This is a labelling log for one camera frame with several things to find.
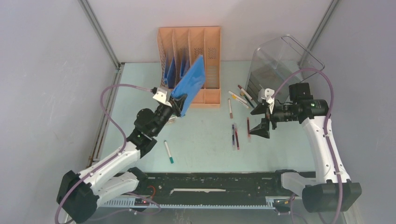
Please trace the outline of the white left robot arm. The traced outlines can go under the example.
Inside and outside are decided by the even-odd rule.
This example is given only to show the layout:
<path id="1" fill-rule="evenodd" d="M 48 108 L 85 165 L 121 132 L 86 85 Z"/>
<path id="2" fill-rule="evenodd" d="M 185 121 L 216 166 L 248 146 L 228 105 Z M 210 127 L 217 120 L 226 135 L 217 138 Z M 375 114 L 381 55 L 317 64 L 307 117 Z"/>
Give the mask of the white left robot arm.
<path id="1" fill-rule="evenodd" d="M 146 175 L 138 168 L 121 176 L 116 174 L 150 152 L 170 117 L 182 115 L 187 98 L 187 94 L 170 97 L 166 103 L 159 103 L 155 111 L 141 109 L 136 115 L 133 131 L 118 149 L 89 168 L 64 174 L 57 195 L 59 209 L 81 224 L 89 220 L 99 206 L 119 195 L 146 192 Z"/>

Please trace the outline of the blue folder bottom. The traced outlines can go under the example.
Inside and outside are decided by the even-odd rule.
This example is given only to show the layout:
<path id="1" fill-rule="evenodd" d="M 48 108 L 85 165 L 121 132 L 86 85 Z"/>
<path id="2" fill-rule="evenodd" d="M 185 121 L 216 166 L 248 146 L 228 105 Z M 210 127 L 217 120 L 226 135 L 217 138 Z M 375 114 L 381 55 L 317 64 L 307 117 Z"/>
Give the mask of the blue folder bottom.
<path id="1" fill-rule="evenodd" d="M 203 55 L 199 55 L 193 65 L 188 69 L 184 77 L 179 81 L 174 90 L 171 91 L 171 96 L 177 100 L 186 95 L 183 107 L 181 110 L 181 117 L 183 117 L 194 98 L 199 93 L 206 81 L 205 77 L 205 62 Z"/>

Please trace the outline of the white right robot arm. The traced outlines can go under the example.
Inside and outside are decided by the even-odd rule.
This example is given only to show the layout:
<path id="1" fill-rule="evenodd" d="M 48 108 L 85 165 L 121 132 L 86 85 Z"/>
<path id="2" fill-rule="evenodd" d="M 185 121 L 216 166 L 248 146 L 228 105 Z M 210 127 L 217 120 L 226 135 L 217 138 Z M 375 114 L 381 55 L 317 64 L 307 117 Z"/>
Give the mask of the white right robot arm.
<path id="1" fill-rule="evenodd" d="M 276 129 L 279 122 L 297 121 L 302 125 L 309 140 L 314 159 L 315 179 L 303 177 L 295 170 L 277 170 L 277 179 L 272 181 L 272 190 L 277 195 L 291 191 L 301 196 L 305 209 L 310 213 L 337 211 L 345 212 L 362 194 L 361 185 L 352 182 L 345 170 L 335 140 L 332 136 L 331 120 L 326 116 L 328 103 L 314 99 L 308 83 L 289 86 L 291 104 L 275 105 L 273 89 L 261 89 L 258 105 L 252 115 L 264 117 L 249 134 L 270 138 L 269 130 Z"/>

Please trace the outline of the yellow cap white marker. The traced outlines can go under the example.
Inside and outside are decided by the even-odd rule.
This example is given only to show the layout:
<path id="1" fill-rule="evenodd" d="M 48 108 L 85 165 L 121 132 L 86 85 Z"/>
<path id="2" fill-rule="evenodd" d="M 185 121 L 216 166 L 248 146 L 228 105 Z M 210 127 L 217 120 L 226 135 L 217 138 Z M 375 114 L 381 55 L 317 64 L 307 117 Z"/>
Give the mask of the yellow cap white marker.
<path id="1" fill-rule="evenodd" d="M 232 95 L 232 98 L 235 99 L 237 102 L 239 102 L 240 104 L 242 104 L 245 108 L 249 109 L 249 106 L 243 102 L 241 99 L 239 99 L 238 97 L 236 97 L 235 95 Z"/>

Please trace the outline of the dark red cap marker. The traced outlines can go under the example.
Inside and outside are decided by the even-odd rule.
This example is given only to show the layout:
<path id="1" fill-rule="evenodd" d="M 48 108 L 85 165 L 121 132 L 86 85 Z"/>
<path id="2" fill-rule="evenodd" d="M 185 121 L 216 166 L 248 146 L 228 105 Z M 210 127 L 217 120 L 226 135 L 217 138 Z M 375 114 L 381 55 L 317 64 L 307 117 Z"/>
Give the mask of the dark red cap marker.
<path id="1" fill-rule="evenodd" d="M 238 88 L 245 94 L 245 96 L 249 99 L 252 100 L 253 98 L 248 94 L 248 92 L 241 86 L 241 85 L 237 85 Z"/>

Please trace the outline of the blue folder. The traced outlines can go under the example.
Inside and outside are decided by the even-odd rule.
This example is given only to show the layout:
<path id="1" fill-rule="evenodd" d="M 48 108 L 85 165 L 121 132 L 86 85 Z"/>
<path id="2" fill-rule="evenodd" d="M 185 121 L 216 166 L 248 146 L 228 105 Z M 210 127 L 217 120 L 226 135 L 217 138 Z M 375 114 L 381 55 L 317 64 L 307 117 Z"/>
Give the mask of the blue folder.
<path id="1" fill-rule="evenodd" d="M 176 83 L 176 62 L 173 55 L 167 55 L 165 61 L 165 67 L 163 72 L 164 86 L 169 89 L 175 88 Z"/>
<path id="2" fill-rule="evenodd" d="M 203 55 L 199 55 L 193 65 L 188 69 L 184 77 L 179 81 L 174 90 L 171 91 L 171 96 L 177 100 L 186 95 L 183 107 L 181 110 L 181 117 L 183 117 L 194 98 L 199 93 L 206 81 L 205 77 L 205 62 Z"/>
<path id="3" fill-rule="evenodd" d="M 181 80 L 185 74 L 187 73 L 188 69 L 190 67 L 190 54 L 189 54 L 189 49 L 184 48 L 182 51 L 182 60 L 181 60 L 181 67 L 180 67 L 180 73 L 179 73 L 179 79 Z"/>

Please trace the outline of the blue folder top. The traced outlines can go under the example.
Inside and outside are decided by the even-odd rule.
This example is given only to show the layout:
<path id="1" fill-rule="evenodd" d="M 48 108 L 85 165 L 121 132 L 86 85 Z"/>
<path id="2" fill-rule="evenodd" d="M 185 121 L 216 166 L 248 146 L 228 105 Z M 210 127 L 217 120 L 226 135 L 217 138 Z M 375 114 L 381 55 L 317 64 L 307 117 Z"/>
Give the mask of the blue folder top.
<path id="1" fill-rule="evenodd" d="M 165 67 L 163 72 L 164 86 L 169 89 L 175 88 L 176 83 L 176 62 L 173 55 L 167 55 L 165 61 Z"/>

